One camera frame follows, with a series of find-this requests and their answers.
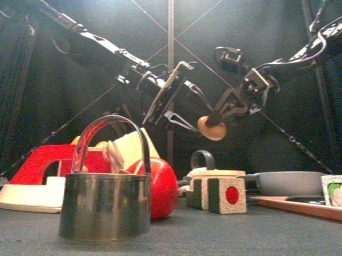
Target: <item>gray table surface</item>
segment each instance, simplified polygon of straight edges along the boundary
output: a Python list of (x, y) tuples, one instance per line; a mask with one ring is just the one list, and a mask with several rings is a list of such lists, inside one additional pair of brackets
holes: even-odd
[(265, 208), (220, 215), (178, 207), (152, 230), (128, 241), (59, 237), (61, 214), (0, 209), (0, 255), (341, 255), (342, 223)]

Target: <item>metal bucket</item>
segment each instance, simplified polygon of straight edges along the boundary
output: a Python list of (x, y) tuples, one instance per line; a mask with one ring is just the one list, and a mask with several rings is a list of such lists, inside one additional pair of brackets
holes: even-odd
[[(105, 125), (118, 120), (137, 128), (142, 140), (146, 174), (82, 173), (90, 140)], [(62, 237), (109, 241), (133, 238), (150, 231), (150, 169), (149, 145), (136, 124), (118, 115), (95, 120), (81, 136), (73, 173), (66, 176), (59, 228)]]

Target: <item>wooden tray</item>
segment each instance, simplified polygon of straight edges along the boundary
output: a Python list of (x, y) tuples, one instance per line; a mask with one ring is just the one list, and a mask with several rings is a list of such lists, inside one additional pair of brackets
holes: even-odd
[(285, 201), (287, 197), (279, 196), (258, 196), (254, 199), (262, 206), (342, 221), (342, 207)]

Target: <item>black backdrop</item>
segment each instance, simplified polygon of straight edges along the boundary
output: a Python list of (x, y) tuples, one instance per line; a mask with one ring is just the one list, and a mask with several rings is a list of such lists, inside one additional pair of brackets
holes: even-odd
[[(198, 71), (189, 80), (202, 88), (213, 105), (229, 84), (237, 86), (241, 79), (217, 66), (213, 58), (216, 47), (241, 48), (254, 65), (292, 57), (309, 40), (304, 12), (312, 10), (315, 15), (320, 6), (320, 1), (315, 0), (176, 1), (176, 48), (170, 55), (169, 2), (49, 1), (94, 34), (108, 38), (154, 65), (168, 63), (170, 58), (174, 63), (182, 60), (200, 62)], [(304, 8), (307, 2), (312, 6), (309, 10)], [(5, 1), (2, 3), (2, 10), (11, 13), (13, 9), (7, 8)], [(332, 1), (323, 23), (341, 16), (341, 10), (341, 2)], [(142, 95), (116, 81), (116, 72), (108, 73), (101, 67), (83, 67), (57, 50), (53, 38), (63, 46), (65, 34), (65, 30), (39, 15), (30, 15), (29, 19), (21, 16), (13, 20), (2, 17), (0, 145), (2, 172), (10, 170), (6, 173), (9, 177), (21, 167), (19, 164), (11, 169), (11, 164), (63, 124), (69, 123), (69, 126), (50, 138), (49, 144), (70, 143), (87, 124), (106, 111), (114, 112), (122, 104), (129, 106), (134, 121), (142, 121)], [(340, 57), (328, 63), (325, 70), (328, 87), (324, 89), (329, 102), (323, 102), (316, 74), (311, 72), (281, 85), (283, 91), (271, 94), (265, 109), (268, 116), (336, 173), (341, 172), (339, 150), (342, 145)], [(19, 75), (14, 70), (26, 71), (25, 60), (31, 60), (30, 69), (29, 72), (19, 72)], [(327, 109), (332, 115), (325, 116)], [(182, 96), (176, 101), (176, 111), (193, 124), (206, 114)], [(333, 124), (333, 129), (328, 129), (328, 123)], [(168, 132), (162, 127), (149, 127), (149, 132), (166, 158)], [(190, 171), (190, 157), (198, 149), (212, 151), (220, 169), (242, 169), (248, 172), (321, 169), (261, 114), (250, 116), (238, 126), (229, 127), (229, 135), (220, 142), (185, 130), (174, 133), (174, 158), (170, 162), (180, 178)]]

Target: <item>red circle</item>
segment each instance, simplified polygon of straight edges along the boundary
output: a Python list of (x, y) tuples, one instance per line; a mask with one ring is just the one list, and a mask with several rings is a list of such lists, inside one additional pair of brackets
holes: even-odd
[(230, 204), (237, 204), (240, 201), (240, 190), (237, 187), (230, 186), (226, 190), (226, 199)]

